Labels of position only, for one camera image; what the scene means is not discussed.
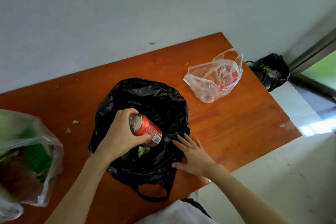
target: brown tabletop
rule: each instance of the brown tabletop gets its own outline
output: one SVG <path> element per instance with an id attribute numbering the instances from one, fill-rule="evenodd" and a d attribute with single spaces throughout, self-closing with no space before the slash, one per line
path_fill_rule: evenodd
<path id="1" fill-rule="evenodd" d="M 210 104 L 195 97 L 183 81 L 187 67 L 209 62 L 230 48 L 224 35 L 217 33 L 0 94 L 0 108 L 40 117 L 62 142 L 65 152 L 64 172 L 57 179 L 49 205 L 25 205 L 24 214 L 11 223 L 43 223 L 48 218 L 89 157 L 87 147 L 98 104 L 122 79 L 139 77 L 176 88 L 189 106 L 191 136 L 198 137 L 210 156 L 230 171 L 301 136 L 245 64 L 241 80 L 227 96 Z M 151 203 L 105 173 L 87 223 L 136 222 L 209 182 L 178 170 L 169 200 Z M 143 185 L 140 190 L 150 196 L 164 194 L 159 185 Z"/>

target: black trash bag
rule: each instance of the black trash bag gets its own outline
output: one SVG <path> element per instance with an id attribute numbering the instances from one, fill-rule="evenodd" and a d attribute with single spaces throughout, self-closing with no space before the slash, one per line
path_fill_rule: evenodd
<path id="1" fill-rule="evenodd" d="M 132 148 L 127 154 L 113 161 L 107 172 L 123 184 L 130 185 L 140 197 L 151 202 L 166 201 L 173 187 L 176 169 L 174 162 L 181 162 L 183 152 L 171 142 L 176 135 L 190 135 L 188 127 L 188 105 L 180 93 L 161 82 L 139 78 L 122 80 L 99 104 L 95 117 L 89 151 L 95 152 L 105 137 L 118 110 L 135 108 L 148 117 L 162 130 L 162 140 L 141 158 L 138 148 Z M 141 184 L 161 184 L 167 191 L 165 197 L 149 197 L 139 192 Z"/>
<path id="2" fill-rule="evenodd" d="M 246 63 L 254 64 L 250 66 L 250 69 L 258 77 L 263 86 L 268 88 L 269 92 L 287 82 L 290 75 L 289 67 L 284 62 L 283 57 L 275 53 L 263 57 L 258 62 L 247 61 Z M 265 69 L 266 66 L 272 70 L 277 70 L 281 76 L 279 78 L 270 77 Z"/>

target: white plastic bag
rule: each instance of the white plastic bag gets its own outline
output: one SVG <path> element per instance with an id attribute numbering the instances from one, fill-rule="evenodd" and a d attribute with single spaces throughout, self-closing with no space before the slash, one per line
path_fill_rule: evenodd
<path id="1" fill-rule="evenodd" d="M 43 155 L 36 146 L 47 163 L 36 162 Z M 62 160 L 61 142 L 39 118 L 0 109 L 0 223 L 18 218 L 20 204 L 48 204 Z"/>
<path id="2" fill-rule="evenodd" d="M 234 49 L 229 49 L 216 56 L 211 62 L 188 67 L 183 80 L 204 103 L 212 103 L 229 94 L 242 76 L 243 56 L 238 55 L 234 61 L 224 59 L 225 53 L 228 52 L 238 54 Z"/>

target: can top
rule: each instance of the can top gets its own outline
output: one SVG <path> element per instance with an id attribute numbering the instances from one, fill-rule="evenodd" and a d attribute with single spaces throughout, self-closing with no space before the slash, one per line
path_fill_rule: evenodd
<path id="1" fill-rule="evenodd" d="M 138 113 L 131 113 L 128 118 L 129 128 L 132 133 L 135 133 L 139 130 L 142 124 L 142 117 Z"/>

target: can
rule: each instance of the can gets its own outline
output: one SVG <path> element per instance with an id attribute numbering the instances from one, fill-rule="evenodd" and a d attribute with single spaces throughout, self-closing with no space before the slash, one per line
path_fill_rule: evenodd
<path id="1" fill-rule="evenodd" d="M 128 118 L 128 122 L 133 135 L 151 135 L 151 139 L 144 144 L 145 146 L 149 148 L 155 147 L 162 140 L 162 131 L 145 115 L 132 113 Z"/>

